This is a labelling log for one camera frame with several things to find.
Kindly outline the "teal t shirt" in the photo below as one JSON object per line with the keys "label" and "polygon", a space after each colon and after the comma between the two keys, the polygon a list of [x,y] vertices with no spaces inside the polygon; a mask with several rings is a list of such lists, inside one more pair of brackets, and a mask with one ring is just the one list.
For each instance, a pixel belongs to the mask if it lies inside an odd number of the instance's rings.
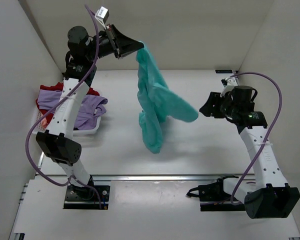
{"label": "teal t shirt", "polygon": [[186,123],[194,122],[198,111],[168,87],[157,63],[144,44],[136,54],[138,62],[137,99],[142,108],[138,116],[142,140],[153,154],[161,151],[164,142],[161,124],[167,117]]}

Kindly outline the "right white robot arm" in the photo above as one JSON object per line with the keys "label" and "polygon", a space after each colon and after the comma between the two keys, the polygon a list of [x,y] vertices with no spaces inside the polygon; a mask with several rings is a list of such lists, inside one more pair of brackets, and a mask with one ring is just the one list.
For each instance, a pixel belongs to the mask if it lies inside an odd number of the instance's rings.
{"label": "right white robot arm", "polygon": [[242,204],[251,219],[287,218],[300,199],[282,174],[269,141],[271,132],[264,114],[254,109],[258,92],[250,86],[234,86],[225,93],[211,92],[200,108],[205,117],[226,119],[234,124],[250,157],[246,171],[253,170],[255,183],[226,177],[214,187],[219,200],[230,197],[233,205]]}

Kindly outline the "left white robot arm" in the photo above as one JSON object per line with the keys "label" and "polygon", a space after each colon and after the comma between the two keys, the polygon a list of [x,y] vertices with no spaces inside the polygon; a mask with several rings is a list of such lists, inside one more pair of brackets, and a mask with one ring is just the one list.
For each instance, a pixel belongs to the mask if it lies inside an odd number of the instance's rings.
{"label": "left white robot arm", "polygon": [[69,51],[58,106],[45,132],[37,133],[36,141],[44,154],[64,170],[69,185],[77,187],[83,199],[89,199],[95,187],[80,160],[82,146],[72,140],[80,106],[94,80],[97,59],[108,55],[122,59],[144,48],[144,44],[125,36],[113,24],[93,37],[83,26],[75,26],[68,31],[67,38]]}

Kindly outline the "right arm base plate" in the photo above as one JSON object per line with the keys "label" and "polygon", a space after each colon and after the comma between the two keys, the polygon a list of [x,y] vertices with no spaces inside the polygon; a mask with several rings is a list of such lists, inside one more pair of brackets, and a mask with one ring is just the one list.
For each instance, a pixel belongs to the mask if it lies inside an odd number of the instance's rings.
{"label": "right arm base plate", "polygon": [[230,195],[223,191],[221,183],[198,185],[187,193],[188,198],[198,198],[201,212],[244,212],[243,204],[232,205]]}

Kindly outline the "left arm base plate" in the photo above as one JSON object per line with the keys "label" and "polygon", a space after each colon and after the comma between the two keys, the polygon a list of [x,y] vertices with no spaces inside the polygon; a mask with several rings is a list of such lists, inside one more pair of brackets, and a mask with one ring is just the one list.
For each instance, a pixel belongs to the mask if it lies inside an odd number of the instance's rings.
{"label": "left arm base plate", "polygon": [[110,185],[94,185],[96,192],[90,188],[68,185],[65,192],[63,208],[67,210],[108,210]]}

